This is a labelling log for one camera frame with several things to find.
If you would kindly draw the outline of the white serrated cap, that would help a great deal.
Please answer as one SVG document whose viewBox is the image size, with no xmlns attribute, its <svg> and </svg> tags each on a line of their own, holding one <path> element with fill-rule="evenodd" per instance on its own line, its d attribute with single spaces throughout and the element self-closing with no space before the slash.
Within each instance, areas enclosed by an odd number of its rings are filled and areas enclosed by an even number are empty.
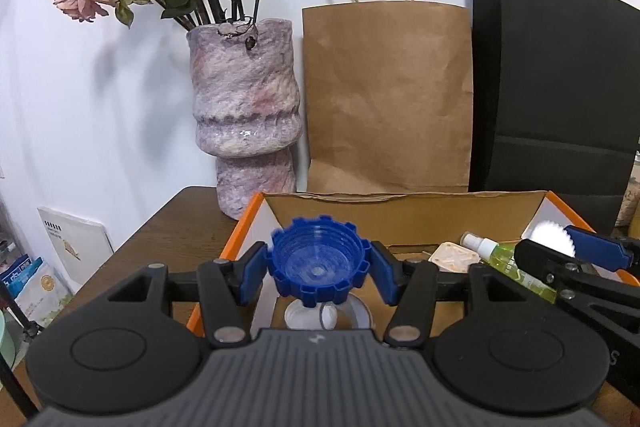
<svg viewBox="0 0 640 427">
<path fill-rule="evenodd" d="M 570 234 L 561 225 L 552 221 L 541 221 L 533 226 L 526 237 L 542 246 L 546 246 L 560 254 L 575 257 L 575 245 Z"/>
</svg>

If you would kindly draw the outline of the white square adapter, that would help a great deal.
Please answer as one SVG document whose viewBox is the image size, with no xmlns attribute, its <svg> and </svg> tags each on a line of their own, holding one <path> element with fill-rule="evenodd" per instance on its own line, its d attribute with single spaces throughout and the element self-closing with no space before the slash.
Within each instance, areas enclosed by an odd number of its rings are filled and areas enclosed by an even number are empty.
<svg viewBox="0 0 640 427">
<path fill-rule="evenodd" d="M 480 263 L 480 256 L 469 248 L 444 242 L 434 250 L 428 260 L 437 265 L 442 272 L 465 274 L 471 265 Z"/>
</svg>

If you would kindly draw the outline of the green spray bottle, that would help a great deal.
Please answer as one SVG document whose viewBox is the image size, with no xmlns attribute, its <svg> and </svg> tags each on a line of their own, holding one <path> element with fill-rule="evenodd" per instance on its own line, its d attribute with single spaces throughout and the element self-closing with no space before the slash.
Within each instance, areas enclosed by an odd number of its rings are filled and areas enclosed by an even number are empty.
<svg viewBox="0 0 640 427">
<path fill-rule="evenodd" d="M 556 292 L 553 288 L 535 279 L 526 272 L 518 269 L 514 259 L 514 244 L 500 244 L 488 237 L 480 237 L 471 232 L 465 232 L 460 239 L 460 245 L 478 254 L 480 260 L 490 265 L 500 273 L 510 277 L 534 294 L 549 303 L 554 303 Z"/>
</svg>

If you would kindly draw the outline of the blue plastic jar lid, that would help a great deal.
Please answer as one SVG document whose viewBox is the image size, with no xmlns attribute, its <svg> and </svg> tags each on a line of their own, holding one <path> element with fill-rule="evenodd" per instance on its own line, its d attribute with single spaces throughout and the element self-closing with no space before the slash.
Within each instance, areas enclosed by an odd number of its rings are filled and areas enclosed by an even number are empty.
<svg viewBox="0 0 640 427">
<path fill-rule="evenodd" d="M 295 218 L 274 231 L 271 240 L 266 262 L 278 293 L 295 297 L 306 308 L 341 305 L 370 270 L 371 243 L 350 222 L 329 216 Z"/>
</svg>

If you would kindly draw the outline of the clear food container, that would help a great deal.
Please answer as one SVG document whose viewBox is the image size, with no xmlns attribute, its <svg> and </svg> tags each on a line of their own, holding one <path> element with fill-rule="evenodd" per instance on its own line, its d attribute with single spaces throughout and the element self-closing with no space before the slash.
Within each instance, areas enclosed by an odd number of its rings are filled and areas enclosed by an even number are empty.
<svg viewBox="0 0 640 427">
<path fill-rule="evenodd" d="M 615 225 L 616 227 L 628 227 L 634 213 L 639 204 L 640 198 L 640 155 L 636 152 L 634 156 L 634 165 L 631 169 L 631 174 L 626 187 L 625 194 L 623 196 L 622 203 L 620 204 L 620 211 L 618 212 Z"/>
</svg>

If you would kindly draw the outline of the red cardboard box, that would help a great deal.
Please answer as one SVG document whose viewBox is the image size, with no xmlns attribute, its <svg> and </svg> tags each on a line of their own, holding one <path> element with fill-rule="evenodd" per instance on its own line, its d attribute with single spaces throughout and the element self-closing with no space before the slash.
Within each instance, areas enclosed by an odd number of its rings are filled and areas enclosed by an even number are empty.
<svg viewBox="0 0 640 427">
<path fill-rule="evenodd" d="M 328 215 L 352 222 L 358 234 L 383 243 L 401 259 L 456 243 L 465 232 L 514 243 L 529 236 L 541 221 L 588 223 L 552 192 L 416 193 L 405 195 L 255 194 L 231 233 L 221 257 L 236 260 L 258 241 L 269 244 L 271 233 L 298 217 Z"/>
</svg>

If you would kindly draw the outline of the white booklet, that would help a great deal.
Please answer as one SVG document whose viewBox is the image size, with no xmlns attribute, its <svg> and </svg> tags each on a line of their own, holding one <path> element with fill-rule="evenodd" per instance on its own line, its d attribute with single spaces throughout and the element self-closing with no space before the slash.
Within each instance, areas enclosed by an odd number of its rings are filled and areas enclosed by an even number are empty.
<svg viewBox="0 0 640 427">
<path fill-rule="evenodd" d="M 76 293 L 114 254 L 106 228 L 100 222 L 48 207 L 39 207 L 38 213 Z"/>
</svg>

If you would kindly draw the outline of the black paper bag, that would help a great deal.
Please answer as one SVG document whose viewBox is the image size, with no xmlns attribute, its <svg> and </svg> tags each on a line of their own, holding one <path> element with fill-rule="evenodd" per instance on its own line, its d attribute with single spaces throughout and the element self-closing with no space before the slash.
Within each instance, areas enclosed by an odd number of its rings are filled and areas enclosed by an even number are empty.
<svg viewBox="0 0 640 427">
<path fill-rule="evenodd" d="M 614 228 L 639 142 L 639 12 L 620 0 L 473 0 L 469 188 L 555 193 Z"/>
</svg>

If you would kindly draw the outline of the blue white package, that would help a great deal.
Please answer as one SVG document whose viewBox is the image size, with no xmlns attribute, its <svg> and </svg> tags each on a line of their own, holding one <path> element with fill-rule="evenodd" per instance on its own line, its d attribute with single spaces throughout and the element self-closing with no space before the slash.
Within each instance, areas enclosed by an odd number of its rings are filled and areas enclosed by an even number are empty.
<svg viewBox="0 0 640 427">
<path fill-rule="evenodd" d="M 48 327 L 73 297 L 54 269 L 41 258 L 18 258 L 1 280 L 29 321 L 42 327 Z"/>
</svg>

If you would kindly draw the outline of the brown paper bag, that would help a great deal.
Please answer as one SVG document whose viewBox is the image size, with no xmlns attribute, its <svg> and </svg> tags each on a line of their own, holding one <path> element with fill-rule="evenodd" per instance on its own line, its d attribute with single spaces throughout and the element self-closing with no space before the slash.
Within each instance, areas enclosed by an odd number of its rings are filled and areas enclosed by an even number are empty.
<svg viewBox="0 0 640 427">
<path fill-rule="evenodd" d="M 472 147 L 468 11 L 421 0 L 303 10 L 311 193 L 464 192 Z"/>
</svg>

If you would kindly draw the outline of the purple marbled vase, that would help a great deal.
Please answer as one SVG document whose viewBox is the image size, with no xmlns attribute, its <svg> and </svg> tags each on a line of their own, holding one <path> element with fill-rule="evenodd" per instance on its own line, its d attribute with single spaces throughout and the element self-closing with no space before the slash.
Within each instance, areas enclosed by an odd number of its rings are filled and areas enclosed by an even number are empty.
<svg viewBox="0 0 640 427">
<path fill-rule="evenodd" d="M 257 193 L 295 190 L 303 132 L 290 20 L 198 26 L 186 34 L 195 142 L 216 158 L 220 210 L 242 216 Z"/>
</svg>

